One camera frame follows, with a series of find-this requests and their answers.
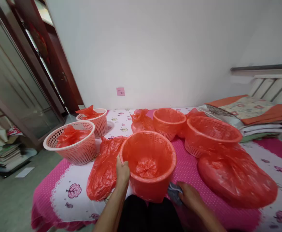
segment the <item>stack of books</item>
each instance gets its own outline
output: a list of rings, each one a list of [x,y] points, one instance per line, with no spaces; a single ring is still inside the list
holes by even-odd
[[[5,144],[0,147],[0,167],[5,168],[9,163],[21,157],[20,144]]]

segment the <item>black pants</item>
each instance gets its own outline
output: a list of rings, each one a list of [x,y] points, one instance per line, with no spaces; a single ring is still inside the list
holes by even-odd
[[[131,195],[123,206],[118,232],[182,232],[183,228],[170,200],[164,198],[160,204],[149,203]]]

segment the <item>human hand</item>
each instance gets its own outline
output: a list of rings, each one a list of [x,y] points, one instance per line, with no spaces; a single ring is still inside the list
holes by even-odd
[[[119,155],[116,158],[116,186],[119,188],[125,188],[128,184],[130,177],[130,169],[128,161],[122,164]]]
[[[197,213],[206,207],[200,194],[193,186],[180,181],[176,184],[183,190],[183,194],[179,193],[179,198],[187,208]]]

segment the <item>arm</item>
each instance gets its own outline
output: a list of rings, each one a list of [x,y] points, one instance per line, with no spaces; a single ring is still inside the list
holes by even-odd
[[[226,232],[225,228],[221,225],[213,212],[205,205],[198,191],[193,186],[184,182],[177,182],[177,185],[183,190],[183,194],[179,193],[182,202],[187,208],[198,215],[209,232]]]
[[[117,156],[116,176],[115,189],[111,194],[106,207],[103,209],[93,232],[113,232],[118,229],[118,223],[122,214],[130,176],[128,161],[125,161],[124,164],[122,164],[119,156]]]

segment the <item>plastic basket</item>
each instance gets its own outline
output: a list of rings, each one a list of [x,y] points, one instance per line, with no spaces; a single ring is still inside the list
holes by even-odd
[[[242,140],[238,129],[218,119],[197,116],[188,119],[186,123],[188,127],[184,146],[197,158],[218,143],[233,146]]]
[[[176,165],[176,153],[171,142],[154,131],[136,132],[123,143],[119,156],[122,163],[129,163],[133,193],[144,200],[161,203]],[[154,178],[143,178],[136,172],[140,170],[138,162],[150,158],[155,160],[157,174]]]
[[[186,116],[174,109],[157,109],[153,113],[155,131],[165,136],[169,141],[181,130]]]
[[[63,133],[64,129],[68,125],[72,125],[74,129],[77,130],[91,131],[91,133],[88,136],[86,136],[84,139],[73,145],[62,147],[62,148],[56,148],[57,137]],[[93,133],[94,130],[95,130],[95,125],[92,122],[89,121],[72,122],[54,130],[51,134],[49,134],[43,142],[43,147],[49,151],[56,151],[63,158],[67,159],[70,163],[74,165],[83,165],[88,163],[96,155],[95,136]]]
[[[82,118],[85,116],[84,114],[78,114],[77,115],[77,121],[91,121],[95,124],[95,138],[98,139],[101,136],[105,136],[108,133],[108,124],[107,124],[107,110],[106,109],[94,109],[97,113],[104,113],[103,115],[82,120]]]

